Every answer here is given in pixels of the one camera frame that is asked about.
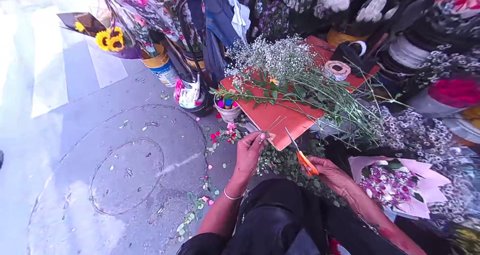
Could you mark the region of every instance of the yellow bucket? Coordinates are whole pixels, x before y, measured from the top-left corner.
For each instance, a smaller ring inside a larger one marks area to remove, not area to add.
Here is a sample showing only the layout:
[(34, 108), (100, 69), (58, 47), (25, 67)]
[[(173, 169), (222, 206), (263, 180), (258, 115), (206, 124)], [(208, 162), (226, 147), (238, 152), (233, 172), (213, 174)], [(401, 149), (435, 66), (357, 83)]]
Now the yellow bucket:
[(330, 31), (328, 31), (327, 34), (327, 42), (331, 45), (333, 45), (335, 48), (339, 46), (339, 44), (344, 43), (345, 41), (366, 41), (369, 36), (352, 36), (352, 35), (347, 35), (344, 33), (340, 33), (333, 28), (330, 28)]

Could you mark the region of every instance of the silver bangle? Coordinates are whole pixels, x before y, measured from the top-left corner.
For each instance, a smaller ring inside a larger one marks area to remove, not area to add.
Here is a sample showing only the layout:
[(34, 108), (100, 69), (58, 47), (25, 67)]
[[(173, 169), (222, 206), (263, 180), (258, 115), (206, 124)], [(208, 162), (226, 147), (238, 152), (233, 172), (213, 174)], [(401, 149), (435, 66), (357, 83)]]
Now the silver bangle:
[(238, 199), (240, 199), (240, 198), (243, 198), (243, 196), (239, 196), (239, 197), (236, 197), (236, 198), (232, 198), (232, 197), (228, 196), (228, 195), (227, 195), (227, 192), (225, 191), (226, 189), (227, 189), (227, 188), (224, 188), (224, 189), (223, 189), (223, 194), (225, 194), (225, 197), (227, 197), (228, 199), (235, 201), (235, 200), (238, 200)]

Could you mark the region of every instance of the paint bucket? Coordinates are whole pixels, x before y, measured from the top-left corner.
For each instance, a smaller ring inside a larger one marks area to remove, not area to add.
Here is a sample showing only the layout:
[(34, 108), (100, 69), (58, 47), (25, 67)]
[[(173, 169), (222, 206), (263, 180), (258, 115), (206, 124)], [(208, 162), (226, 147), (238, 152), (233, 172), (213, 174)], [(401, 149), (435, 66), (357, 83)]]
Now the paint bucket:
[(331, 45), (333, 45), (335, 48), (339, 46), (340, 43), (344, 43), (345, 41), (366, 41), (368, 36), (352, 36), (352, 35), (347, 35), (344, 33), (340, 33), (337, 30), (330, 28), (330, 31), (328, 31), (327, 34), (327, 42)]
[(166, 87), (175, 87), (177, 79), (179, 78), (177, 69), (173, 66), (172, 61), (162, 45), (155, 44), (154, 47), (158, 55), (153, 58), (142, 59), (141, 61)]

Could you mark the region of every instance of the hand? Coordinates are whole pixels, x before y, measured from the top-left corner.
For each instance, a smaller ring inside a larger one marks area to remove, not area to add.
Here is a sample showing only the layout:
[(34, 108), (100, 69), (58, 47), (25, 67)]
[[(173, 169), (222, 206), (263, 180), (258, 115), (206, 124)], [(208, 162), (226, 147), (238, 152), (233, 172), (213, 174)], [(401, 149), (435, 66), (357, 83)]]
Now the hand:
[(248, 134), (238, 142), (237, 145), (237, 164), (235, 165), (234, 175), (249, 180), (256, 171), (258, 156), (267, 146), (269, 135), (263, 131), (256, 131)]
[(321, 181), (338, 195), (348, 197), (352, 189), (359, 189), (353, 179), (329, 159), (309, 156), (308, 160), (317, 168)]

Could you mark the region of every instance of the wrist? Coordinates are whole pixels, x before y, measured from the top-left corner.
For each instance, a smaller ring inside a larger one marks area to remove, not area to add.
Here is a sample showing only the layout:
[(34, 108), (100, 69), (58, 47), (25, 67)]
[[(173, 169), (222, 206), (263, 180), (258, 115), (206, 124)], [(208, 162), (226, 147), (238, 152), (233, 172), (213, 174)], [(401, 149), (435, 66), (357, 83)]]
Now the wrist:
[(225, 187), (225, 192), (232, 198), (243, 196), (243, 193), (247, 189), (250, 177), (244, 175), (233, 174), (232, 178)]

